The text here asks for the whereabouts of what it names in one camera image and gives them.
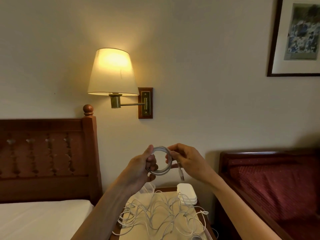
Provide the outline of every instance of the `white lampshade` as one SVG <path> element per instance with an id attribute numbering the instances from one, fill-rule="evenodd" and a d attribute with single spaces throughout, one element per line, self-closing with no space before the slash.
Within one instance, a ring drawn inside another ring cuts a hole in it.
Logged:
<path id="1" fill-rule="evenodd" d="M 139 95 L 130 55 L 120 49 L 97 50 L 88 88 L 89 94 L 123 96 Z"/>

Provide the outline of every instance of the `white wall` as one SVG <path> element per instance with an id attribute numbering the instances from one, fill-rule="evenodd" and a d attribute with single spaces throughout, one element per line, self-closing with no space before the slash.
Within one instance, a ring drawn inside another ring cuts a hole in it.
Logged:
<path id="1" fill-rule="evenodd" d="M 320 80 L 265 76 L 273 12 L 274 0 L 1 0 L 0 117 L 79 117 L 91 103 L 104 188 L 149 144 L 193 145 L 215 169 L 222 150 L 310 145 Z M 102 47 L 129 52 L 138 86 L 154 87 L 153 120 L 86 94 Z"/>

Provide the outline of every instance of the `wooden wall plate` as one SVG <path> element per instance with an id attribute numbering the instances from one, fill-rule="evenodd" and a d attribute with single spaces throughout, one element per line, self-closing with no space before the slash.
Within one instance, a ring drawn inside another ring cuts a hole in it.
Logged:
<path id="1" fill-rule="evenodd" d="M 138 106 L 139 119 L 153 119 L 153 88 L 138 88 L 138 103 L 147 103 L 147 106 Z"/>

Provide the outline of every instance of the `wooden bedpost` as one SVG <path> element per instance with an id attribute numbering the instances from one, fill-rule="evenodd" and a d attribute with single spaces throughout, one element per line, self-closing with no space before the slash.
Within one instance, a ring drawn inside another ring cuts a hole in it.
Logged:
<path id="1" fill-rule="evenodd" d="M 82 118 L 82 126 L 86 143 L 86 156 L 88 158 L 90 201 L 95 206 L 102 196 L 97 140 L 97 121 L 96 117 L 94 116 L 94 108 L 92 105 L 84 105 L 83 111 L 84 117 Z"/>

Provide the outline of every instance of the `painting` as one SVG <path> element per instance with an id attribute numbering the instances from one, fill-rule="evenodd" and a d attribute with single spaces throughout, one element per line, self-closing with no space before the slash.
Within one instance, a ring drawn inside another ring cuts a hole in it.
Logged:
<path id="1" fill-rule="evenodd" d="M 316 60 L 319 33 L 320 5 L 294 3 L 285 60 Z"/>
<path id="2" fill-rule="evenodd" d="M 320 0 L 278 0 L 267 76 L 320 76 Z"/>

